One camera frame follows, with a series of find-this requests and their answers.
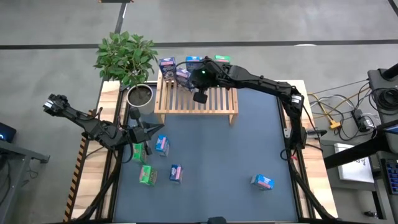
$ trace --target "plant pot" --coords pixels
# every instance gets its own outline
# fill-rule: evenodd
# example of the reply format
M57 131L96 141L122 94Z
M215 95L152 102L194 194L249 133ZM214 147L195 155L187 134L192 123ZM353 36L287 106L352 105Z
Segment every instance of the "plant pot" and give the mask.
M127 102L142 114L151 114L155 109L154 92L145 84L138 84L127 92Z

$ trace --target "tissue box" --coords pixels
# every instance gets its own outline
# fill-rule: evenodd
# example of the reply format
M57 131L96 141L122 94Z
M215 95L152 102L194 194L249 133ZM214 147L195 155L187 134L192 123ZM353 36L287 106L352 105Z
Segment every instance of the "tissue box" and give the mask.
M194 69L200 67L201 63L192 63L192 62L199 62L202 57L199 56L187 56L185 61L187 62L185 65L187 66L188 72L192 72Z
M214 61L229 64L229 63L231 63L231 57L230 56L215 55Z
M167 156L169 154L169 139L164 135L159 135L156 142L155 150L160 153L161 156Z
M144 149L144 144L133 144L132 146L134 148L134 155L132 156L132 159L145 164L147 161L147 153Z
M192 86L191 83L189 82L189 76L191 75L190 72L188 72L185 69L177 69L175 72L175 79L177 80L177 85L182 87L184 90L191 91Z
M182 180L182 166L181 165L172 165L172 169L170 171L170 180L181 184Z
M140 184L154 186L156 182L157 171L151 166L142 166L141 173L139 174Z
M274 188L274 181L261 174L254 175L250 184L258 186L261 190L272 190Z
M165 81L173 80L174 79L174 69L175 66L175 58L162 58L159 59L159 68L162 72L163 79Z

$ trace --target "concrete floor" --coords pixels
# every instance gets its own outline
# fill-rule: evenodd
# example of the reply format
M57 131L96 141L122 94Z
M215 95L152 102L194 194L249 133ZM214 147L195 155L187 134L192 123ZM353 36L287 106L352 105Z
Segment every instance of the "concrete floor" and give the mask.
M113 32L120 4L96 1L0 0L0 45L94 44ZM122 30L156 42L398 39L398 17L387 0L137 0L128 4ZM232 63L272 79L305 80L318 91L363 80L369 69L397 63L398 45L218 47L158 49L159 58L230 55ZM39 177L21 192L10 223L62 220L81 129L42 112L51 93L76 109L96 106L101 80L95 50L0 50L0 121L18 130L16 144L50 154ZM350 96L361 85L341 89ZM324 95L337 93L326 92ZM374 113L369 105L361 109ZM316 124L325 128L326 120ZM325 136L333 139L330 133ZM340 218L374 210L370 192L333 189Z

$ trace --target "green box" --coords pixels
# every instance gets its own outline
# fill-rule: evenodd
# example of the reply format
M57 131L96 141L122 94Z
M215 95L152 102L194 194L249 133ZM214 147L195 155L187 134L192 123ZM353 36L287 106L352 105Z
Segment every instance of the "green box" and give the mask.
M222 56L222 55L215 55L214 57L216 62L222 62L222 63L231 63L231 57L230 56Z
M143 164L146 164L147 162L147 153L144 149L144 144L133 144L132 145L134 148L134 155L132 156L132 159L137 162L141 162Z
M141 173L139 174L140 184L146 184L154 186L156 182L157 171L151 166L143 165L141 168Z

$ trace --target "blue table mat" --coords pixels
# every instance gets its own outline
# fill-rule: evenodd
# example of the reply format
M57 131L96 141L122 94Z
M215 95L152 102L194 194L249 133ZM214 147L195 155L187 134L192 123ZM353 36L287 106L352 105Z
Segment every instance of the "blue table mat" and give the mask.
M238 90L239 114L228 116L167 115L165 127L149 146L148 164L158 171L155 186L139 183L141 165L121 168L115 222L205 222L223 216L229 222L297 221L292 183L276 98L254 90ZM158 123L154 114L142 121ZM168 157L155 152L159 134L170 140ZM123 159L128 159L126 146ZM180 185L169 181L172 164L183 167ZM274 189L250 184L263 174Z

